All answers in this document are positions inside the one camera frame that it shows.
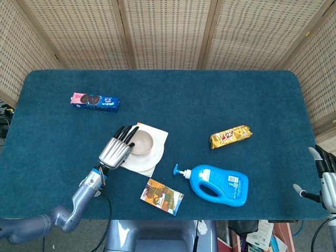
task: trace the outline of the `yellow snack wrapper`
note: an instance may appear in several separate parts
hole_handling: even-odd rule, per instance
[[[211,149],[244,140],[252,135],[249,126],[241,125],[210,136]]]

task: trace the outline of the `robotic arm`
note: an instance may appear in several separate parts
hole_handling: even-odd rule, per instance
[[[119,167],[129,156],[135,144],[130,143],[139,127],[130,133],[131,126],[121,127],[111,138],[99,156],[99,165],[86,176],[72,196],[73,210],[65,206],[55,207],[49,215],[24,219],[0,219],[0,239],[6,237],[11,244],[46,236],[53,226],[64,232],[73,231],[95,193],[105,186],[109,170]]]
[[[299,185],[294,184],[295,191],[301,196],[311,199],[317,203],[322,203],[322,207],[330,213],[330,217],[316,231],[311,251],[313,252],[314,241],[319,230],[326,224],[329,226],[331,240],[336,252],[336,156],[326,152],[324,149],[315,145],[315,149],[309,147],[309,152],[314,157],[316,168],[321,182],[320,195],[307,193]]]

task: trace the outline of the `woven wall panel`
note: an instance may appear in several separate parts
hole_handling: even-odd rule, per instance
[[[272,69],[324,1],[223,0],[207,69]]]
[[[312,123],[336,112],[336,12],[287,66],[299,78]]]
[[[125,0],[137,68],[196,69],[210,0]]]
[[[25,3],[69,68],[127,69],[111,1]]]
[[[317,136],[316,143],[336,156],[336,128],[325,135]]]
[[[0,97],[16,102],[27,74],[45,68],[58,68],[57,62],[11,2],[1,0]]]

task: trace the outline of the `white bowl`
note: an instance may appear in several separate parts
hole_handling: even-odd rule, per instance
[[[131,152],[134,155],[147,154],[153,147],[152,136],[143,130],[137,130],[137,132],[132,137],[131,142],[135,143],[135,146]]]

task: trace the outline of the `blue felt tablecloth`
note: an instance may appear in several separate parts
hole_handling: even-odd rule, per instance
[[[77,109],[74,92],[117,96],[118,113]],[[48,213],[71,196],[121,125],[143,122],[169,133],[153,179],[185,194],[174,217],[140,200],[147,177],[116,169],[107,192],[114,219],[323,218],[320,205],[299,197],[298,183],[317,193],[307,148],[314,137],[296,76],[289,71],[41,70],[24,83],[0,159],[0,217]],[[247,140],[211,150],[209,137],[241,124]],[[197,197],[181,169],[210,164],[245,173],[248,199],[234,208]],[[108,218],[103,197],[86,218]]]

